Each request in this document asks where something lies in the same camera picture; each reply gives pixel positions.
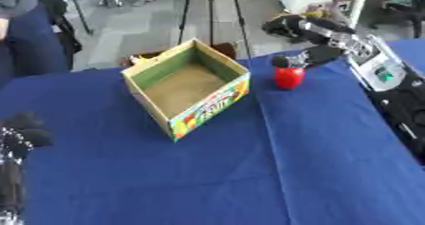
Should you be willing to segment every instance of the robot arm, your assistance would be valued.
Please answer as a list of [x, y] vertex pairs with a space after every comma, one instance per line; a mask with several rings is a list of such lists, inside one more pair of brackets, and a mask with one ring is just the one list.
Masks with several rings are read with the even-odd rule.
[[22, 225], [22, 162], [34, 147], [50, 144], [41, 123], [28, 113], [0, 120], [0, 225]]
[[376, 109], [420, 161], [425, 160], [425, 84], [379, 37], [325, 19], [291, 17], [286, 28], [318, 45], [299, 55], [277, 56], [278, 67], [312, 67], [344, 56]]

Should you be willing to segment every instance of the fruit box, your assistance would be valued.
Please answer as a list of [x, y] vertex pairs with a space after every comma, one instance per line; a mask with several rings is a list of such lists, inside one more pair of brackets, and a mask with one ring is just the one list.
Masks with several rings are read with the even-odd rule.
[[249, 71], [196, 39], [122, 74], [133, 96], [174, 141], [249, 93]]

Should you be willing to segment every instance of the blue table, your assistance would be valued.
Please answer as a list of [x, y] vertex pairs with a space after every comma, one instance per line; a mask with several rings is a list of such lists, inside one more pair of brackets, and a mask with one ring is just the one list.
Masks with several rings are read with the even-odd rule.
[[[394, 43], [425, 70], [423, 45]], [[425, 224], [425, 174], [344, 64], [281, 91], [270, 57], [247, 98], [178, 143], [119, 69], [12, 82], [0, 116], [33, 110], [55, 143], [27, 161], [28, 224]]]

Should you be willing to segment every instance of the jeans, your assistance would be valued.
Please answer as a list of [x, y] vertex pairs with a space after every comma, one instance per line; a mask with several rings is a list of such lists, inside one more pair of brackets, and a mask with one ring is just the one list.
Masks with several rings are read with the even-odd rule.
[[17, 76], [66, 71], [64, 48], [44, 6], [10, 19], [6, 39], [0, 41], [0, 88]]

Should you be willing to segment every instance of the gray floor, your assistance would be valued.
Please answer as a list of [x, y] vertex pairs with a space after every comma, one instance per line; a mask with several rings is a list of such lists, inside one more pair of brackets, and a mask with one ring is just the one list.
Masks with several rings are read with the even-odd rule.
[[[376, 6], [381, 0], [369, 0], [360, 21], [360, 30], [370, 30], [367, 25], [376, 16]], [[176, 44], [178, 24], [184, 0], [155, 0], [142, 7], [124, 5], [122, 8], [105, 8], [96, 0], [80, 0], [93, 36], [85, 34], [76, 11], [70, 5], [67, 17], [77, 29], [83, 51], [76, 55], [75, 70], [90, 67], [105, 68], [117, 65], [122, 57], [133, 53], [152, 52]], [[271, 52], [303, 48], [306, 44], [291, 45], [286, 39], [266, 35], [261, 25], [283, 10], [278, 0], [240, 0], [247, 21], [249, 42], [253, 54], [260, 56]], [[232, 0], [216, 0], [216, 42], [238, 42], [242, 39], [236, 21]], [[386, 40], [411, 37], [407, 25], [383, 26], [376, 30]], [[196, 37], [208, 42], [207, 0], [193, 0], [190, 7], [185, 39]], [[246, 57], [243, 44], [238, 45], [239, 57]]]

